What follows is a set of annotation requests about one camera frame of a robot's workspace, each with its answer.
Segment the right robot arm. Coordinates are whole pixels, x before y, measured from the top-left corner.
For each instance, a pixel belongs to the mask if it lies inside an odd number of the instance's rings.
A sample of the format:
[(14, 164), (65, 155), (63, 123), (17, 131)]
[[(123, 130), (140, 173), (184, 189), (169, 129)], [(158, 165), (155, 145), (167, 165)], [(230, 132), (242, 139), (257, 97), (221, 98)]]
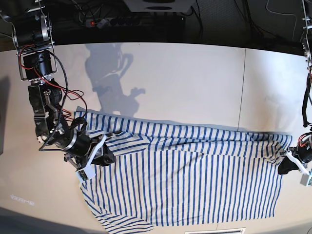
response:
[(104, 135), (90, 137), (84, 116), (70, 118), (64, 109), (70, 95), (82, 99), (68, 85), (60, 86), (53, 74), (63, 69), (54, 53), (52, 24), (39, 0), (3, 0), (1, 18), (12, 25), (12, 40), (18, 56), (20, 78), (29, 81), (40, 151), (64, 152), (64, 160), (81, 170), (88, 164), (108, 166), (116, 160), (104, 142)]

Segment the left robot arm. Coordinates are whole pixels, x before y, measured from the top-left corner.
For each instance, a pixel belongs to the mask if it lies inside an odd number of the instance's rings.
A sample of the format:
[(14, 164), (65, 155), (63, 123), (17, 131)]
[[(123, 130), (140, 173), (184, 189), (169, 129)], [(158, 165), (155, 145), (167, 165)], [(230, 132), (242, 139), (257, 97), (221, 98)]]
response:
[[(306, 0), (302, 1), (304, 17), (303, 33), (301, 43), (306, 58), (308, 75), (306, 81), (306, 89), (302, 104), (303, 127), (311, 127), (312, 123), (307, 118), (308, 104), (312, 103), (312, 4)], [(286, 175), (290, 171), (299, 170), (301, 173), (311, 176), (312, 172), (307, 169), (307, 165), (312, 161), (312, 133), (311, 131), (302, 134), (295, 147), (288, 147), (281, 156), (283, 160), (278, 166), (278, 173)]]

